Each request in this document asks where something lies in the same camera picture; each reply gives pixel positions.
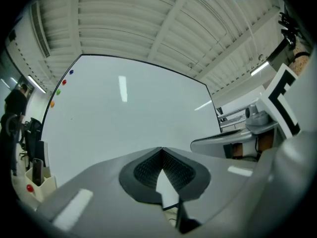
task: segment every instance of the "red ball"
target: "red ball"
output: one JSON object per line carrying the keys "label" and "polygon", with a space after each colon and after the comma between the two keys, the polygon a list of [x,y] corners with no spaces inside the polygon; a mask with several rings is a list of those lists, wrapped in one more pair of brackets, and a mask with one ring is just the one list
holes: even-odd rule
{"label": "red ball", "polygon": [[26,185],[26,190],[27,190],[28,192],[33,192],[33,191],[34,191],[34,188],[33,188],[32,185],[28,184],[28,185]]}

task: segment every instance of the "ceiling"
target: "ceiling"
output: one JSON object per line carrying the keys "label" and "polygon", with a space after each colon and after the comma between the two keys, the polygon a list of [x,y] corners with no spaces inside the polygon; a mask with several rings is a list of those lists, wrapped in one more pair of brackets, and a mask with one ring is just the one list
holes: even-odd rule
{"label": "ceiling", "polygon": [[279,0],[34,1],[51,55],[35,55],[30,47],[35,38],[23,19],[30,17],[29,6],[7,49],[23,74],[31,73],[49,91],[80,54],[105,54],[181,72],[215,96],[249,78],[283,38]]}

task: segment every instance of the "black shirt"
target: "black shirt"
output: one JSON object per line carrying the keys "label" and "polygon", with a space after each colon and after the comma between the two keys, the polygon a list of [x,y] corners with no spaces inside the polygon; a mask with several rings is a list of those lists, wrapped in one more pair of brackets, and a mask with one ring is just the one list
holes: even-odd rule
{"label": "black shirt", "polygon": [[14,113],[17,116],[23,115],[25,116],[27,99],[23,93],[19,90],[12,90],[12,92],[5,99],[7,104],[6,113]]}

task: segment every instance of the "air vent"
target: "air vent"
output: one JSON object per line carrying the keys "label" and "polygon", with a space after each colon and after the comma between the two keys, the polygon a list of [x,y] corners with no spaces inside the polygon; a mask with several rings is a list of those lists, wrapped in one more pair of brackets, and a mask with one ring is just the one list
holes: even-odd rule
{"label": "air vent", "polygon": [[42,20],[40,15],[40,4],[36,1],[31,5],[31,21],[33,26],[33,31],[38,41],[39,47],[42,51],[44,57],[50,56],[50,49],[48,42],[46,41],[44,29],[42,26]]}

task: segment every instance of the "ceiling light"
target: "ceiling light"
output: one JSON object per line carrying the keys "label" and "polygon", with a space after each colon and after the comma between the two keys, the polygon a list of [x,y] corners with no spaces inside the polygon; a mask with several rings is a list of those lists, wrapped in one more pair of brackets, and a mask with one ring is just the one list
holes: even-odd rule
{"label": "ceiling light", "polygon": [[264,69],[265,67],[267,67],[269,65],[269,63],[266,61],[265,63],[263,63],[259,68],[255,69],[254,71],[251,72],[251,76],[255,75],[256,73],[258,73],[260,70]]}
{"label": "ceiling light", "polygon": [[7,84],[3,79],[1,79],[1,81],[5,84],[5,86],[6,86],[7,88],[10,89],[10,87],[8,86],[8,84]]}
{"label": "ceiling light", "polygon": [[207,103],[201,105],[199,108],[196,108],[195,111],[196,111],[196,110],[199,110],[199,109],[202,109],[204,106],[207,106],[207,105],[208,105],[209,103],[211,103],[211,102],[212,102],[212,101],[208,101]]}
{"label": "ceiling light", "polygon": [[13,77],[11,78],[16,84],[18,83]]}
{"label": "ceiling light", "polygon": [[120,95],[123,102],[128,101],[128,93],[127,93],[127,78],[125,76],[119,76],[119,88]]}
{"label": "ceiling light", "polygon": [[38,83],[35,82],[35,80],[34,80],[30,75],[28,75],[28,78],[31,80],[31,82],[32,82],[33,84],[35,84],[35,86],[36,86],[37,88],[39,88],[43,93],[46,93],[46,91],[44,91],[44,90],[41,88],[41,86],[39,86]]}

